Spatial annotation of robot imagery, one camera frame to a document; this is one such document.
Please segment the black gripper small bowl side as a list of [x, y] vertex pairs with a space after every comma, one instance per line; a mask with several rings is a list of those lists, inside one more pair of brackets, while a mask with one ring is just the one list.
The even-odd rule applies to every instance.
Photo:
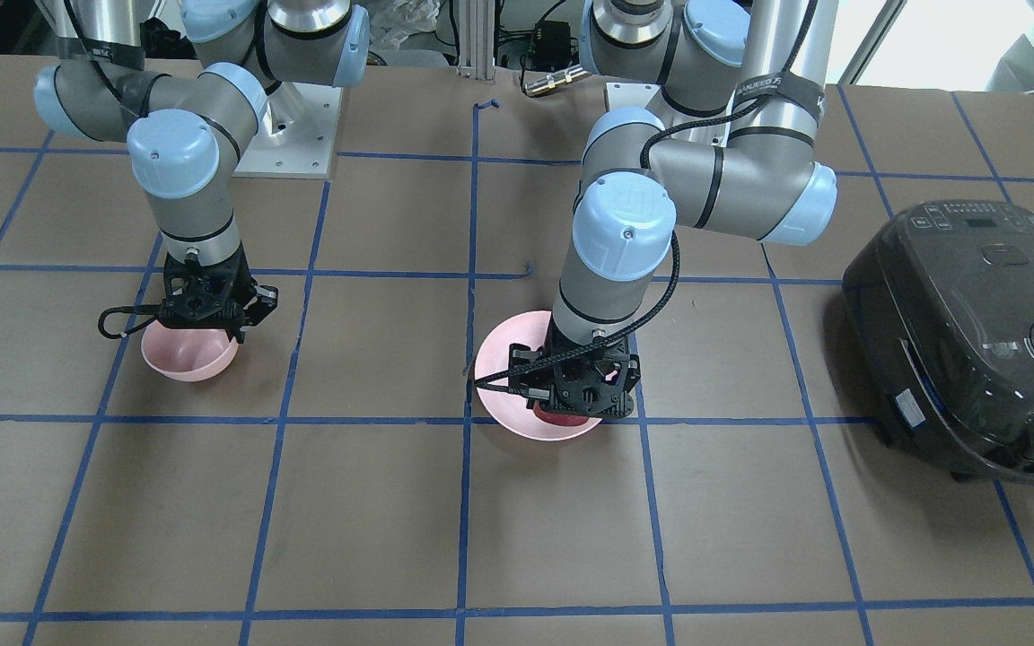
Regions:
[[258, 326], [278, 306], [278, 289], [255, 281], [243, 252], [210, 266], [169, 255], [163, 282], [157, 308], [162, 326], [221, 330], [239, 344], [245, 343], [246, 327]]

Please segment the black gripper large bowl side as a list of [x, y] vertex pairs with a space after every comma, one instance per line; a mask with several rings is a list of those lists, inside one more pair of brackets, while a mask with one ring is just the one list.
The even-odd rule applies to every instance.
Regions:
[[629, 352], [621, 335], [615, 343], [510, 376], [508, 386], [535, 413], [619, 420], [635, 412], [632, 391], [640, 378], [639, 356]]

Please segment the robot arm over large bowl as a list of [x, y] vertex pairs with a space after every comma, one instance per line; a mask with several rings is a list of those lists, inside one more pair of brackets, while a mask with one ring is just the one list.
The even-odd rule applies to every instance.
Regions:
[[631, 416], [639, 360], [627, 336], [677, 226], [804, 246], [837, 209], [815, 158], [837, 1], [590, 1], [580, 61], [655, 84], [609, 110], [583, 152], [572, 233], [543, 340], [510, 345], [481, 392], [533, 414]]

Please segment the robot arm over small bowl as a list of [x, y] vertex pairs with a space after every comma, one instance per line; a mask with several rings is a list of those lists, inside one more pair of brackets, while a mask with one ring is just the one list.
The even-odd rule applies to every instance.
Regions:
[[197, 76], [146, 69], [141, 24], [151, 1], [57, 1], [60, 62], [34, 83], [58, 134], [125, 144], [162, 234], [165, 295], [143, 307], [168, 328], [212, 328], [242, 342], [276, 309], [248, 268], [230, 179], [285, 83], [362, 81], [368, 11], [352, 1], [185, 1]]

